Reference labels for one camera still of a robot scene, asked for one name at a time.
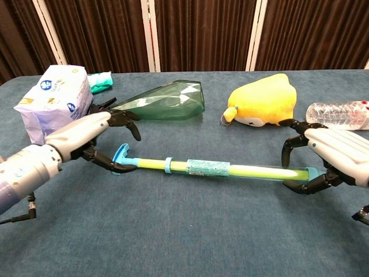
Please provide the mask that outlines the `green plastic spray bottle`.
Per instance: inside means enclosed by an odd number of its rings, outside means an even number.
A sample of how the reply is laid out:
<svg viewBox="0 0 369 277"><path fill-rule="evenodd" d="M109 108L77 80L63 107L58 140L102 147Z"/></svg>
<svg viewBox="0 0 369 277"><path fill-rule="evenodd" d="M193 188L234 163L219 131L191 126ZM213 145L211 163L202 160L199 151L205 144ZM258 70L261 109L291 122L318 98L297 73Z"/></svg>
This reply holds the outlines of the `green plastic spray bottle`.
<svg viewBox="0 0 369 277"><path fill-rule="evenodd" d="M102 104L92 104L90 113L123 111L139 119L184 120L205 111L205 99L200 81L175 80L150 89L115 104L112 98Z"/></svg>

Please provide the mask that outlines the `clear plastic water bottle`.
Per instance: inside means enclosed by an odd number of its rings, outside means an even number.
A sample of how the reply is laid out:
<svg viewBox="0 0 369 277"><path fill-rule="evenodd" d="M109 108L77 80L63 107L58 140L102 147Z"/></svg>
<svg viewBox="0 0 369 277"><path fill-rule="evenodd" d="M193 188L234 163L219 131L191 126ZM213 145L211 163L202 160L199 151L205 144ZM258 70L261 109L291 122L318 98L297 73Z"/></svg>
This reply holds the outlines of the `clear plastic water bottle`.
<svg viewBox="0 0 369 277"><path fill-rule="evenodd" d="M369 101L315 102L306 111L306 121L332 129L369 130Z"/></svg>

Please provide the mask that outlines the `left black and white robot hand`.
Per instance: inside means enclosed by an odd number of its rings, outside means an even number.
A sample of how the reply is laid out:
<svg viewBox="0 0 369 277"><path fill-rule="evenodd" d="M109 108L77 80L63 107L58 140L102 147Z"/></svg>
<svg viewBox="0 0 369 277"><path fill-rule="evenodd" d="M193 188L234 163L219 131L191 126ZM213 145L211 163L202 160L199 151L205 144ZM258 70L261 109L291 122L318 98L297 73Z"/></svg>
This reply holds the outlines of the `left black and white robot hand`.
<svg viewBox="0 0 369 277"><path fill-rule="evenodd" d="M134 124L134 121L139 119L139 116L131 111L100 111L77 119L51 133L46 137L45 143L58 151L63 162L83 158L111 172L129 173L136 170L137 166L113 162L95 149L96 140L109 127L124 126L140 141L141 135Z"/></svg>

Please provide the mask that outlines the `white frame post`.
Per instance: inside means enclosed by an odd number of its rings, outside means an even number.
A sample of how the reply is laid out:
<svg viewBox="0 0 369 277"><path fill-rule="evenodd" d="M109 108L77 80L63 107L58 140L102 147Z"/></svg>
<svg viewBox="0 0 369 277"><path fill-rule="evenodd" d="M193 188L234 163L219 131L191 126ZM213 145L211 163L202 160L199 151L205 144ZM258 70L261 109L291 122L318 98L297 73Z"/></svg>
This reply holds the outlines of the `white frame post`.
<svg viewBox="0 0 369 277"><path fill-rule="evenodd" d="M65 57L59 37L57 35L54 24L47 9L45 0L32 0L32 2L36 9L36 13L40 19L41 25L44 29L48 43L51 47L52 53L55 57L57 64L67 65L68 61Z"/></svg>
<svg viewBox="0 0 369 277"><path fill-rule="evenodd" d="M155 0L141 0L146 52L150 72L161 72Z"/></svg>
<svg viewBox="0 0 369 277"><path fill-rule="evenodd" d="M252 72L255 70L267 6L268 0L256 1L250 43L246 60L246 72Z"/></svg>

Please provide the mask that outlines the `dark brown curtain panel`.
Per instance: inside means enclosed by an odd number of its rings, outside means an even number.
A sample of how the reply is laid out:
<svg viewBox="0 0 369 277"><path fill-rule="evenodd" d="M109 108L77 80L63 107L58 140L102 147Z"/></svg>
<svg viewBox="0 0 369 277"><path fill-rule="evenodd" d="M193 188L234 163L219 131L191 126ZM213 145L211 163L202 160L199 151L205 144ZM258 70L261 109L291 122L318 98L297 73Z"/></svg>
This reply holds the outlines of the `dark brown curtain panel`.
<svg viewBox="0 0 369 277"><path fill-rule="evenodd" d="M0 85L56 62L33 1L0 0Z"/></svg>
<svg viewBox="0 0 369 277"><path fill-rule="evenodd" d="M369 0L268 0L256 71L364 69Z"/></svg>
<svg viewBox="0 0 369 277"><path fill-rule="evenodd" d="M149 71L141 0L44 0L66 61L88 73Z"/></svg>
<svg viewBox="0 0 369 277"><path fill-rule="evenodd" d="M244 71L257 0L154 0L163 72Z"/></svg>

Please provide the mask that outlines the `blue felt table mat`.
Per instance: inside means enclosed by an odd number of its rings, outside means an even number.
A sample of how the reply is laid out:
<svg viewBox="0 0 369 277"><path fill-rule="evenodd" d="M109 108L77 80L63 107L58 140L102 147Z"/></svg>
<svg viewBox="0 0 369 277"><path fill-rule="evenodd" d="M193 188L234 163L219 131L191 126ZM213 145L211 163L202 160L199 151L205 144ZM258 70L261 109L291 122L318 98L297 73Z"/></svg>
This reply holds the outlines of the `blue felt table mat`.
<svg viewBox="0 0 369 277"><path fill-rule="evenodd" d="M230 93L268 72L114 74L96 103L174 80L202 83L205 111L185 121L137 122L142 140L109 128L97 149L279 166L295 130L220 118ZM299 195L275 181L166 174L113 175L83 159L36 193L37 217L0 225L0 277L369 277L369 226L352 214L369 189L342 184Z"/></svg>

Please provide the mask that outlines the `purple white tissue pack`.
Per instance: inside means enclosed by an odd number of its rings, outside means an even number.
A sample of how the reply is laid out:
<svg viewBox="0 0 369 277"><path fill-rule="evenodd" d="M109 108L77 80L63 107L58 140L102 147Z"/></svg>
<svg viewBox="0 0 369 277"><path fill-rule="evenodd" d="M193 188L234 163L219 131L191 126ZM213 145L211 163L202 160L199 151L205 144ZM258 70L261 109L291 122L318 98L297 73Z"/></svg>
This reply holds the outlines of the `purple white tissue pack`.
<svg viewBox="0 0 369 277"><path fill-rule="evenodd" d="M18 102L32 144L44 144L46 136L85 116L93 96L83 66L51 65Z"/></svg>

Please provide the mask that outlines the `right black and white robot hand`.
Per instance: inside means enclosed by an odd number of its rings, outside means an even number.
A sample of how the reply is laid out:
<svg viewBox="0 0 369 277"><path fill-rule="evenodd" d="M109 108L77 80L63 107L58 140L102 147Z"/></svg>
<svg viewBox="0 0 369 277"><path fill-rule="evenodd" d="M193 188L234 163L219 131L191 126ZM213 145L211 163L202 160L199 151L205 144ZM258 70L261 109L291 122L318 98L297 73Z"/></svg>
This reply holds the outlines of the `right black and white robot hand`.
<svg viewBox="0 0 369 277"><path fill-rule="evenodd" d="M278 123L298 133L285 140L281 163L288 167L293 149L308 146L322 160L326 172L305 184L283 180L283 185L298 194L314 194L322 190L347 185L369 188L369 140L347 130L331 129L320 123L285 119Z"/></svg>

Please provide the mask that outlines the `yellow plush toy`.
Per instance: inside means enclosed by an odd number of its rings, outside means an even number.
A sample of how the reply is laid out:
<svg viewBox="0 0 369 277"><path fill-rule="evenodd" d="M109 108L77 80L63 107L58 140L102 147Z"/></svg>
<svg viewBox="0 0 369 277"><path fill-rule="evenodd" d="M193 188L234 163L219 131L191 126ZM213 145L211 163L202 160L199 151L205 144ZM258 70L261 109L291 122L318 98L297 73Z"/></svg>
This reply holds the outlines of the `yellow plush toy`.
<svg viewBox="0 0 369 277"><path fill-rule="evenodd" d="M224 126L233 121L252 127L278 126L293 118L296 102L297 92L288 76L277 73L234 89L220 122Z"/></svg>

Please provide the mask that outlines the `green white wipes pack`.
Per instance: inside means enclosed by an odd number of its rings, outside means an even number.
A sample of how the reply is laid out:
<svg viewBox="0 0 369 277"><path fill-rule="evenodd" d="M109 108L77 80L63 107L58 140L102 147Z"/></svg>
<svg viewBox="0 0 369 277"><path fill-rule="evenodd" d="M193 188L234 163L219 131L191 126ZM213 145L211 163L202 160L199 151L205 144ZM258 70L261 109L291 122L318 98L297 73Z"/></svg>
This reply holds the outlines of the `green white wipes pack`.
<svg viewBox="0 0 369 277"><path fill-rule="evenodd" d="M87 78L93 95L111 89L114 84L111 72L90 74Z"/></svg>

